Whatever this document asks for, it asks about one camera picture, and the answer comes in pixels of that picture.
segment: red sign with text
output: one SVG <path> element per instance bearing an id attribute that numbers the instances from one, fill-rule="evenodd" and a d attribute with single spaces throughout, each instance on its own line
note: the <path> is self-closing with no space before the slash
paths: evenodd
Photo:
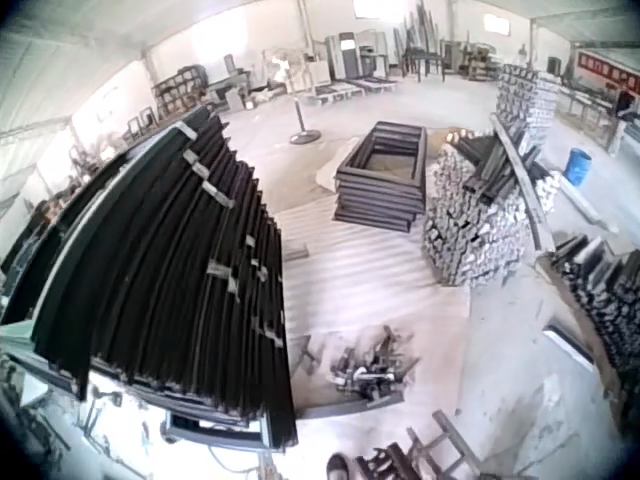
<path id="1" fill-rule="evenodd" d="M 620 82 L 625 82 L 631 92 L 640 94 L 640 76 L 635 73 L 631 73 L 628 70 L 612 65 L 606 60 L 582 52 L 578 53 L 578 65 L 580 68 L 584 68 L 591 73 L 595 73 L 615 83 L 616 88 Z"/>

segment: metal scrap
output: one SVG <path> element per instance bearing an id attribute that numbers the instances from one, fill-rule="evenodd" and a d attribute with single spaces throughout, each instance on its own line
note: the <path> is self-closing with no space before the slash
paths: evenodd
<path id="1" fill-rule="evenodd" d="M 385 337 L 357 359 L 355 349 L 344 350 L 338 362 L 331 367 L 330 380 L 340 392 L 357 394 L 375 405 L 384 403 L 398 391 L 407 373 L 418 359 L 406 358 L 397 351 L 399 337 L 384 326 Z"/>

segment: person's foot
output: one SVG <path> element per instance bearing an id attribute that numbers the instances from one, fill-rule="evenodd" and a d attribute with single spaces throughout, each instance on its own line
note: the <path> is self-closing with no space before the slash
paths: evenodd
<path id="1" fill-rule="evenodd" d="M 327 480 L 349 480 L 349 465 L 339 453 L 334 453 L 327 462 Z"/>

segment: bundle of aluminum extrusions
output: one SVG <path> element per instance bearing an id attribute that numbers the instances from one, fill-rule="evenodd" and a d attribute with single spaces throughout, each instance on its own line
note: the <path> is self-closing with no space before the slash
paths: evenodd
<path id="1" fill-rule="evenodd" d="M 614 256 L 600 238 L 578 235 L 550 257 L 586 313 L 617 374 L 617 422 L 624 433 L 640 428 L 640 250 Z"/>
<path id="2" fill-rule="evenodd" d="M 281 450 L 297 436 L 280 232 L 225 127 L 200 108 L 80 193 L 9 300 L 7 321 L 35 325 L 31 348 L 7 353 L 81 400 L 90 370 L 120 381 L 175 436 Z"/>
<path id="3" fill-rule="evenodd" d="M 560 80 L 547 72 L 505 64 L 498 77 L 496 112 L 506 125 L 521 124 L 529 145 L 543 145 L 553 123 Z"/>
<path id="4" fill-rule="evenodd" d="M 525 138 L 522 131 L 513 136 Z M 425 253 L 448 285 L 476 286 L 504 278 L 522 263 L 531 242 L 525 202 L 503 144 L 495 135 L 450 139 L 435 171 L 436 198 L 427 208 Z M 553 208 L 557 176 L 523 155 L 528 178 L 544 212 Z"/>
<path id="5" fill-rule="evenodd" d="M 409 232 L 425 209 L 427 132 L 378 122 L 338 167 L 334 219 Z"/>

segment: aluminum profile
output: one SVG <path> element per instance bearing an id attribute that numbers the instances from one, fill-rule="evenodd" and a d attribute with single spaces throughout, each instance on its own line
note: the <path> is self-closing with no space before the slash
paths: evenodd
<path id="1" fill-rule="evenodd" d="M 96 371 L 165 408 L 180 431 L 232 423 L 241 438 L 258 421 L 259 448 L 282 450 L 297 434 L 280 231 L 226 125 L 198 112 L 63 212 L 58 249 L 31 272 L 37 295 L 13 314 L 33 312 L 29 355 L 77 398 Z"/>

